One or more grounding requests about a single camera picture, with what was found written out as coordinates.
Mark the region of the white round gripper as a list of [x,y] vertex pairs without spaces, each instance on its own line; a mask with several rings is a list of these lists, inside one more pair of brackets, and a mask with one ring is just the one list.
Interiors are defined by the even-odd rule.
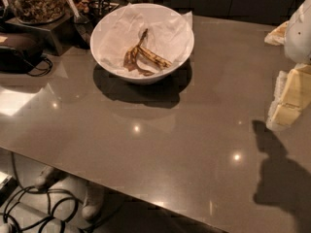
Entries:
[[285,56],[296,64],[289,72],[280,71],[266,127],[282,131],[291,127],[311,103],[311,0],[305,0],[291,16],[269,32],[264,41],[282,46]]

